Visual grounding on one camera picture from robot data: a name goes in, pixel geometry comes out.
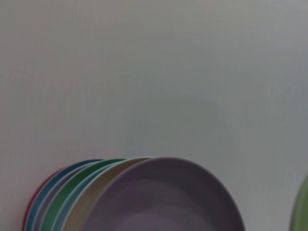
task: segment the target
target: stacked plates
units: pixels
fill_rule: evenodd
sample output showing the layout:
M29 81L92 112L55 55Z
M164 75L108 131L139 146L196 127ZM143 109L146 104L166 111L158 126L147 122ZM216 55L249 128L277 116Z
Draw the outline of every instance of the stacked plates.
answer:
M228 191L196 163L171 157L91 159L34 193L22 231L244 231Z

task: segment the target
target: gray wall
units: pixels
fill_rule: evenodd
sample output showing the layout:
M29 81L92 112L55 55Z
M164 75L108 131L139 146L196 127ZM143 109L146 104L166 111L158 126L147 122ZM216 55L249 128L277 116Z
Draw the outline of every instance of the gray wall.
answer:
M308 1L1 0L0 229L91 157L191 159L248 231L287 230L308 172Z

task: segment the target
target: green plate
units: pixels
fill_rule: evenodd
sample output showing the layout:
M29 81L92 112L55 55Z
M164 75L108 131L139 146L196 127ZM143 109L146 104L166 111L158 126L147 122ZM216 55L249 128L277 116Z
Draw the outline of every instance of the green plate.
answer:
M52 201L50 202L45 214L43 221L40 225L39 231L50 231L52 224L54 222L54 219L57 216L57 213L59 212L63 202L66 200L66 198L69 196L69 194L74 190L74 188L82 181L84 178L86 178L88 175L90 175L92 172L115 162L122 161L125 159L111 159L111 160L103 160L100 162L97 162L93 165L90 165L83 170L76 173L74 176L72 176L57 192L57 194L54 196Z
M290 231L308 231L308 176L300 187L295 200Z

